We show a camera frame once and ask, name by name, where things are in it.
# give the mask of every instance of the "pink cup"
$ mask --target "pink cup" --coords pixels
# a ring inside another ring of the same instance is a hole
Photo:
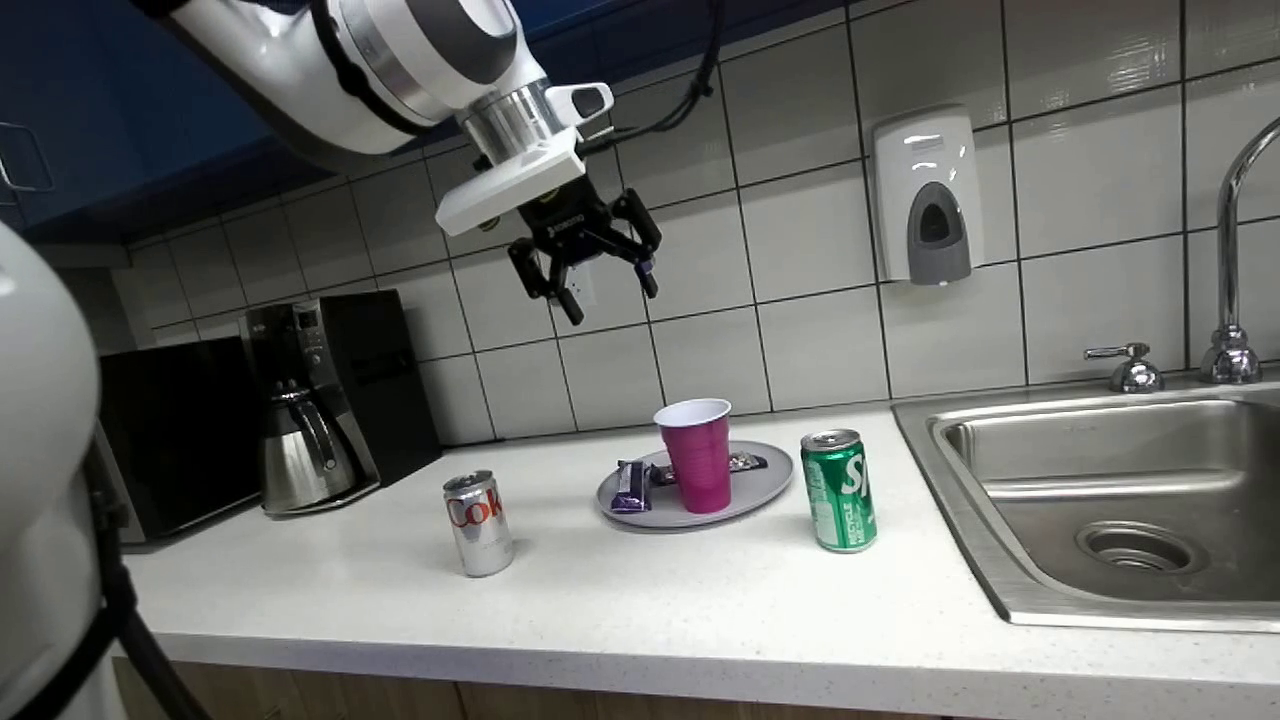
[[[719,510],[730,501],[727,485],[727,411],[719,394],[678,398],[652,417],[662,432],[676,491],[688,510]]]

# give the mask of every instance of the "sink basin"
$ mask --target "sink basin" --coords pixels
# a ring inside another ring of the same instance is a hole
[[[1280,385],[896,418],[1003,620],[1280,633]]]

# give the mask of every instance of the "coffee maker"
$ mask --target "coffee maker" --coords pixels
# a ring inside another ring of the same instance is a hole
[[[256,306],[247,339],[267,391],[273,516],[349,503],[443,452],[394,293]]]

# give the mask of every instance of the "kitchen counter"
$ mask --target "kitchen counter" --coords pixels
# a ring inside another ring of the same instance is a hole
[[[807,497],[699,531],[623,531],[591,491],[655,432],[447,452],[306,518],[231,516],[131,554],[138,605],[197,664],[594,687],[949,715],[1280,715],[1280,634],[1013,626],[962,569],[892,411],[735,418],[797,457],[860,426],[881,539],[812,545]],[[459,576],[441,485],[493,467],[517,563]]]

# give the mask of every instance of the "stainless steel carafe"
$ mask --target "stainless steel carafe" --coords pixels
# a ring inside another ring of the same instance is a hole
[[[275,389],[265,441],[267,516],[304,516],[361,485],[344,426],[312,389]]]

